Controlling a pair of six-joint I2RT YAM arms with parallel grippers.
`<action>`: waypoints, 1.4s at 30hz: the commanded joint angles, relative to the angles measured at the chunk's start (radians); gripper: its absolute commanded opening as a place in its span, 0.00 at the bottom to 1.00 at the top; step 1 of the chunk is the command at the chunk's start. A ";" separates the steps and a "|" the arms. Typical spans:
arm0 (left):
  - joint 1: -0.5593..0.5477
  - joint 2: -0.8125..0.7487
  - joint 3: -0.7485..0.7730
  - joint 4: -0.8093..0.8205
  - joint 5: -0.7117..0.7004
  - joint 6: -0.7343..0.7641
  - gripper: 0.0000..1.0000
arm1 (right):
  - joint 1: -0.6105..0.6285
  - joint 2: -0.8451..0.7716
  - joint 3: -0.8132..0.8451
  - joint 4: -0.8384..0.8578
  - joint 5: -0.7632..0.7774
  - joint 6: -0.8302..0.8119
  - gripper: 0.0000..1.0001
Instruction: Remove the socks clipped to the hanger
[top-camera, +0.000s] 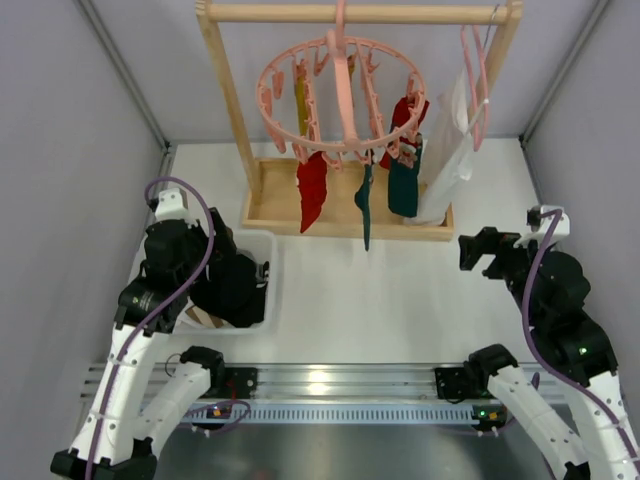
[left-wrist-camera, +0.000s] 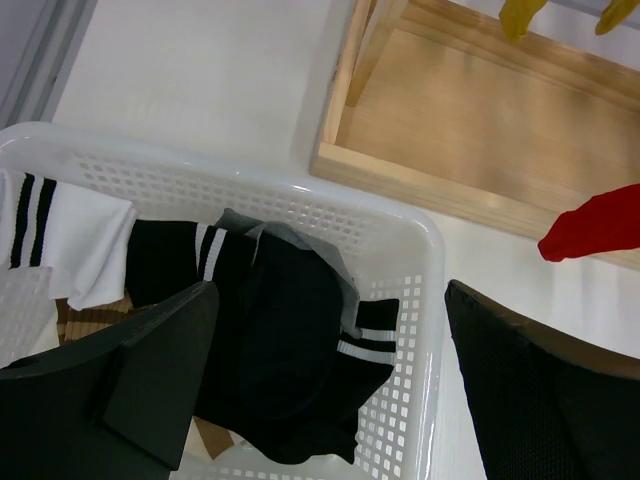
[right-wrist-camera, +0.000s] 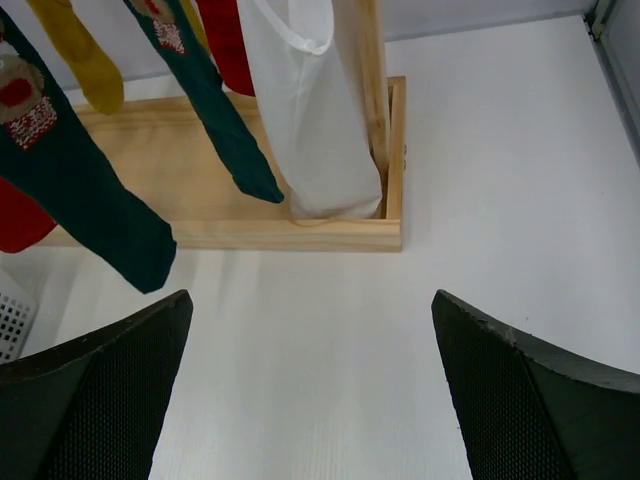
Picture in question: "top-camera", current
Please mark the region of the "green christmas patterned sock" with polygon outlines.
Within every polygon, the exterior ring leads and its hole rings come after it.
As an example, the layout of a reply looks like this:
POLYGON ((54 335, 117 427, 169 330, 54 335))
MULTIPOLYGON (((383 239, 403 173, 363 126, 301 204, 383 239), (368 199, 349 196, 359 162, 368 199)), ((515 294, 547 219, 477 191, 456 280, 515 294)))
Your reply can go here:
POLYGON ((422 150, 423 139, 418 133, 415 142, 402 140, 398 156, 390 160, 388 207, 396 215, 413 218, 417 214, 422 150))

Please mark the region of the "thin dark green sock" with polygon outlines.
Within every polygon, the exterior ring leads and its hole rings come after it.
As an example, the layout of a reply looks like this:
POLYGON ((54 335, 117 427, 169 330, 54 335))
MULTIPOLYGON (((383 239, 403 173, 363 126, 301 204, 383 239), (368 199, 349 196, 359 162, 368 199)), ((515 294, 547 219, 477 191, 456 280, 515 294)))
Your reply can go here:
POLYGON ((373 151, 368 150, 365 158, 366 158, 366 163, 364 164, 363 180, 359 189, 356 191, 354 195, 354 202, 362 215, 364 249, 366 251, 369 251, 370 236, 371 236, 370 194, 371 194, 372 185, 373 185, 373 164, 374 164, 373 151))

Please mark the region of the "mustard yellow sock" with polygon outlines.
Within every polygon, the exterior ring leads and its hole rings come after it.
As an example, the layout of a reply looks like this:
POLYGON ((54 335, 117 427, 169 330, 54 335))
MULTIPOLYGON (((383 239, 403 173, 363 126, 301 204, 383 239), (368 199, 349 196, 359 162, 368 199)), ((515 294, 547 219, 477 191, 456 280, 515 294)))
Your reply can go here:
POLYGON ((308 112, 307 112, 305 94, 304 94, 304 78, 302 76, 299 76, 296 79, 296 83, 294 86, 294 94, 296 99, 299 134, 301 136, 306 136, 308 131, 308 124, 307 124, 308 112))

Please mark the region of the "red santa sock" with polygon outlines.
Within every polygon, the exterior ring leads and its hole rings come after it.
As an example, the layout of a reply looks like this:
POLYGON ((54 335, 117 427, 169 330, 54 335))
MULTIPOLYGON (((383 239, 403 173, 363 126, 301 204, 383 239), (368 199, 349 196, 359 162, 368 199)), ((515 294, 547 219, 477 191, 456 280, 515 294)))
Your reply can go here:
MULTIPOLYGON (((417 121, 417 126, 420 126, 423 122, 427 110, 429 108, 430 102, 428 100, 425 101, 421 115, 417 121)), ((393 131, 396 126, 402 126, 411 116, 410 109, 414 106, 414 101, 410 100, 407 96, 402 97, 395 105, 390 130, 393 131)), ((417 150, 422 145, 422 137, 419 133, 415 135, 415 142, 411 142, 406 137, 400 138, 400 161, 403 165, 412 168, 413 164, 418 159, 417 150)), ((380 161, 380 166, 386 170, 391 168, 391 160, 392 157, 388 152, 384 153, 382 160, 380 161)))

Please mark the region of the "pink round clip hanger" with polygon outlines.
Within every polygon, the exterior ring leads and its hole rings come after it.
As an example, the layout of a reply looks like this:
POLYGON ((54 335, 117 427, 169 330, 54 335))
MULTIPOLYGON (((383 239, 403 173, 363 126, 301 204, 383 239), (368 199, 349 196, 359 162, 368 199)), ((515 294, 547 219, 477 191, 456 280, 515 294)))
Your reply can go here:
POLYGON ((390 156, 399 154, 400 138, 413 141, 418 133, 417 121, 427 100, 426 83, 416 66, 399 51, 367 38, 347 36, 345 30, 346 3, 336 3, 335 27, 326 36, 300 43, 276 56, 264 69, 256 85, 256 104, 262 116, 265 130, 276 146, 284 154, 291 147, 298 163, 306 163, 314 152, 321 152, 326 164, 340 170, 343 157, 352 154, 366 163, 368 150, 384 149, 390 156), (414 106, 410 118, 393 131, 386 128, 380 108, 380 95, 374 85, 374 73, 378 65, 373 62, 373 54, 381 52, 408 69, 406 93, 414 106), (304 78, 304 94, 308 112, 306 136, 297 135, 285 129, 273 116, 274 103, 284 90, 284 71, 280 65, 289 60, 292 66, 293 87, 299 76, 304 78), (327 64, 333 65, 337 108, 343 135, 339 141, 326 142, 321 136, 321 122, 318 112, 319 97, 315 79, 327 64), (356 128, 356 109, 353 99, 353 76, 350 67, 356 65, 360 72, 360 88, 368 114, 371 134, 361 138, 356 128))

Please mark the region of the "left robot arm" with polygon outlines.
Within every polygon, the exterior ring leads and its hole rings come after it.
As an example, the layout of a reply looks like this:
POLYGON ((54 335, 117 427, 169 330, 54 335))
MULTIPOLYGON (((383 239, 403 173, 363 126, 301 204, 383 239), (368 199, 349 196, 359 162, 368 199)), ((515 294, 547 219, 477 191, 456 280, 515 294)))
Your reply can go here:
POLYGON ((159 354, 202 279, 215 229, 173 214, 152 224, 138 276, 121 292, 108 362, 86 420, 70 447, 54 454, 65 479, 151 479, 188 409, 225 380, 220 352, 191 346, 149 404, 143 402, 159 354))

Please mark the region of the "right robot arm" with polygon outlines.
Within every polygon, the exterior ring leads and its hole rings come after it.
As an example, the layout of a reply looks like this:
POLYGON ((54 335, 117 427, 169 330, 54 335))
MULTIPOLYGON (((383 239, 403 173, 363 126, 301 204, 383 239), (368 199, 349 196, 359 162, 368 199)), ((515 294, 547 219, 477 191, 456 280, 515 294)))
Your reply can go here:
POLYGON ((573 422, 567 424, 501 344, 469 355, 464 366, 480 389, 498 399, 534 442, 556 479, 636 479, 639 443, 621 394, 618 362, 605 331, 584 311, 590 284, 572 256, 538 241, 485 227, 462 235, 459 266, 484 255, 486 278, 505 283, 528 318, 525 340, 558 382, 573 422))

